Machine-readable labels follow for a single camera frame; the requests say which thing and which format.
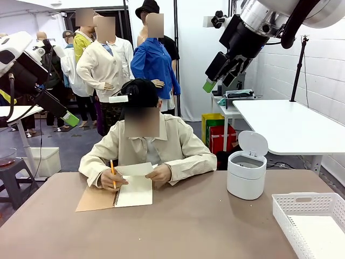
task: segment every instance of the plastic stool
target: plastic stool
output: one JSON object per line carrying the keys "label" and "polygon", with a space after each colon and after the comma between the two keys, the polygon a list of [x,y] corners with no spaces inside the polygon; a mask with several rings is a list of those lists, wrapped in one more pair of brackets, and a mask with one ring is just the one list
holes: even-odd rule
{"label": "plastic stool", "polygon": [[[16,174],[21,170],[26,170],[31,179],[17,179]],[[0,202],[11,202],[13,209],[18,209],[24,203],[24,197],[27,197],[30,189],[38,189],[38,185],[22,158],[16,158],[15,161],[6,166],[0,167],[0,180],[4,182],[0,186],[0,192],[6,189],[8,197],[0,197]],[[30,183],[32,188],[21,190],[20,183]]]}

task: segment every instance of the gray floor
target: gray floor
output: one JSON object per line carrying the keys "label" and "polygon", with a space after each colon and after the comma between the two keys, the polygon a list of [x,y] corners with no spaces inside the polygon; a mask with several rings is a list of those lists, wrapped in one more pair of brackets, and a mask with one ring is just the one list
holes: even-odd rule
{"label": "gray floor", "polygon": [[[189,122],[194,129],[194,133],[201,138],[201,122]],[[36,129],[40,129],[40,121],[36,120]],[[235,129],[238,131],[250,130],[244,120],[236,120]],[[96,129],[91,126],[89,128],[74,128],[67,133],[56,133],[56,129],[48,127],[45,120],[42,120],[43,147],[59,147],[62,172],[78,171],[79,161],[92,146],[101,139]],[[28,139],[30,146],[40,146],[40,136]],[[0,129],[1,147],[14,147],[17,149],[17,156],[25,156],[23,144],[18,132],[11,132],[9,128]],[[305,169],[304,162],[297,156],[278,156],[267,154],[267,163],[274,164],[276,162],[284,162],[286,165],[296,169]],[[283,169],[274,166],[269,169]],[[337,193],[345,198],[345,188],[324,168],[321,169],[320,177]],[[10,203],[0,203],[0,227],[14,213]]]}

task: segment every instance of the red bag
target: red bag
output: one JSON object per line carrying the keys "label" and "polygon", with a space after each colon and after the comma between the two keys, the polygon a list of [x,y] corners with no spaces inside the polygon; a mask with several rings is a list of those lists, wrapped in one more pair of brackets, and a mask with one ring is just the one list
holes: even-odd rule
{"label": "red bag", "polygon": [[[236,142],[236,131],[233,127],[227,128],[227,143],[226,151],[230,152],[233,149],[232,143]],[[217,154],[219,151],[223,151],[224,147],[224,126],[210,127],[210,151],[213,154]]]}

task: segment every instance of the seated person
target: seated person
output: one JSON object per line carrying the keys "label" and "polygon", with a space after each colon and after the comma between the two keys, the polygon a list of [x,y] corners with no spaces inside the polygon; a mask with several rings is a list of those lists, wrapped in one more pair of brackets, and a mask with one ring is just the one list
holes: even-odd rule
{"label": "seated person", "polygon": [[112,126],[81,159],[79,172],[88,177],[89,186],[115,192],[122,184],[130,184],[119,174],[112,174],[107,166],[110,159],[118,159],[119,166],[158,164],[146,175],[155,186],[167,182],[174,185],[190,176],[216,170],[216,156],[193,134],[193,129],[181,118],[159,112],[162,101],[151,81],[132,80],[123,85],[121,94],[128,96],[128,102],[123,103],[125,120]]}

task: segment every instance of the notebook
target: notebook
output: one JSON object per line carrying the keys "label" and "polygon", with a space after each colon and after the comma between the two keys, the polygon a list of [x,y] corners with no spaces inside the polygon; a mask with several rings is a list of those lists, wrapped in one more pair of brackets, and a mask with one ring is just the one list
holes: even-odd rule
{"label": "notebook", "polygon": [[76,212],[153,204],[152,181],[145,178],[153,171],[151,163],[119,166],[115,169],[128,181],[128,185],[121,186],[116,193],[96,186],[86,187]]}

